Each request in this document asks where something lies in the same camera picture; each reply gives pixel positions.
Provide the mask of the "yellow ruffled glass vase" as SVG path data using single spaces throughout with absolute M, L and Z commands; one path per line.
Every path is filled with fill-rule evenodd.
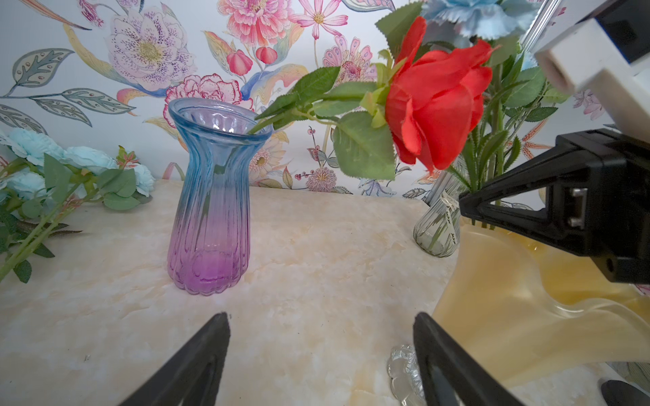
M 464 225 L 433 319 L 488 374 L 516 387 L 579 365 L 648 362 L 649 297 L 578 257 Z

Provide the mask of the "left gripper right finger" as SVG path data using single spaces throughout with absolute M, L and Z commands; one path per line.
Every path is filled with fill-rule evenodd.
M 417 314 L 413 340 L 427 405 L 521 404 L 429 314 Z

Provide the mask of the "light blue rose stem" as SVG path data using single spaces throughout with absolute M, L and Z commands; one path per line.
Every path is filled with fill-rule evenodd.
M 48 135 L 13 129 L 1 145 L 15 155 L 1 162 L 1 276 L 26 284 L 30 258 L 52 258 L 46 242 L 71 234 L 65 219 L 86 203 L 130 211 L 146 203 L 155 186 L 135 152 L 117 157 L 87 146 L 64 149 Z

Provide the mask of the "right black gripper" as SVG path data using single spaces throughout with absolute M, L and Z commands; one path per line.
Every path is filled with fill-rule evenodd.
M 462 216 L 545 244 L 564 239 L 564 148 L 585 152 L 581 210 L 590 257 L 613 283 L 649 283 L 649 143 L 611 130 L 559 135 L 556 147 L 459 197 Z

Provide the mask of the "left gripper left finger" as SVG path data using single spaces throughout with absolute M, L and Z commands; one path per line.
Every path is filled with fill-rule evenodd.
M 218 313 L 121 405 L 216 404 L 229 343 L 229 315 Z

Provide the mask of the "red rose stem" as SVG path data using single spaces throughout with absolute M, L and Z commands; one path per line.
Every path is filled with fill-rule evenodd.
M 482 39 L 452 51 L 424 49 L 417 17 L 397 54 L 386 52 L 375 81 L 338 82 L 340 67 L 305 75 L 256 116 L 253 133 L 296 121 L 333 127 L 333 149 L 349 177 L 392 180 L 397 162 L 444 170 L 479 124 L 493 79 L 494 48 Z

